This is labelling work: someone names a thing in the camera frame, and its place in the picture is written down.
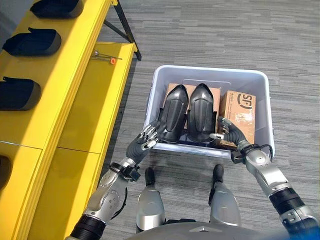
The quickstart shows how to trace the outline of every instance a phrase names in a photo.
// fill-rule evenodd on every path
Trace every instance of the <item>robotic hand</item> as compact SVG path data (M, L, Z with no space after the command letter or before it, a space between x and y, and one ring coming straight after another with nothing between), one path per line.
M312 234L319 231L319 221L309 206L305 205L299 195L293 190L287 178L272 162L272 147L250 144L244 134L227 118L219 117L219 122L227 134L212 133L213 139L233 142L240 154L233 157L246 165L247 170L256 178L264 194L270 199L280 215L280 220L289 234L297 236ZM261 151L269 147L270 154Z
M126 157L113 162L102 176L96 191L90 197L87 207L72 233L65 240L99 240L107 223L124 208L127 199L127 184L140 177L138 164L158 142L156 128L148 125L130 143ZM121 199L122 207L117 211Z

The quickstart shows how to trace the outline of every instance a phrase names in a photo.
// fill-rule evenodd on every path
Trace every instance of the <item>black rubber grip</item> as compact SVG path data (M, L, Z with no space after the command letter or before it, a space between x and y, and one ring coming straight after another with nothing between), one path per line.
M291 187L284 188L269 197L279 215L305 205L299 195Z
M143 151L141 148L142 142L139 139L133 140L126 149L125 155L132 159L138 165L149 151Z
M105 227L106 224L103 221L82 215L70 236L79 240L99 240Z

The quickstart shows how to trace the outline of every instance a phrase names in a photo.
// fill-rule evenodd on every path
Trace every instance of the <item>metal rod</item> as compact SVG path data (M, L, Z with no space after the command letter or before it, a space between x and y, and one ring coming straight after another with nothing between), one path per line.
M119 30L115 25L113 25L111 22L104 20L103 24L106 25L107 27L111 28L113 31L115 31L117 34L119 34L121 37L123 37L125 40L130 42L129 38L127 35L125 35L121 30Z

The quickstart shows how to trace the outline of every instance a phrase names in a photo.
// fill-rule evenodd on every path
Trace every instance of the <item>yellow shelf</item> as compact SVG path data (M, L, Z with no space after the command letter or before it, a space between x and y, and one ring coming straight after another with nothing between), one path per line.
M62 39L55 54L15 57L1 52L0 79L32 79L40 84L42 96L29 111L0 111L0 141L43 149L59 139L111 0L83 2L75 19L37 18L28 11L17 27L16 33L28 32L28 27L55 29Z
M55 150L36 207L29 240L64 239L96 189L134 43L97 43L100 53L122 58L115 65L91 59Z
M21 239L18 231L31 222L28 199L34 184L34 170L37 169L41 149L0 142L0 155L12 162L12 172L7 185L0 191L0 233L2 240Z
M32 79L42 88L33 109L0 111L0 154L9 155L13 162L9 182L0 192L3 240L28 236L58 140L111 4L111 0L82 1L83 12L75 19L40 19L28 11L17 27L15 34L27 32L28 27L56 29L62 42L55 54L14 57L0 53L1 80L3 76Z
M94 49L118 59L90 60L65 122L58 147L100 154L111 134L126 84L134 43L97 43Z
M28 240L63 240L70 235L90 197L99 158L97 153L56 148Z

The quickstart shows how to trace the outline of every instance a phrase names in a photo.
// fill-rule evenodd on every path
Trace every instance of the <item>robot forearm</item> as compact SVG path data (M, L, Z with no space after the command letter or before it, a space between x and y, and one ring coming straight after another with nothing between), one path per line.
M212 133L213 139L222 139L235 143L241 152L240 158L248 171L256 178L264 194L270 199L280 215L280 220L290 234L311 233L319 229L319 221L309 206L290 186L280 169L271 162L261 147L250 144L244 134L227 118L219 117L227 134Z
M123 200L129 181L125 169L134 169L136 163L125 157L120 164L112 164L102 176L98 188L91 195L87 207L66 240L98 240Z
M245 165L270 199L280 215L282 224L290 234L303 235L316 231L319 221L315 213L304 204L284 174L263 151L260 149L250 151L246 155Z

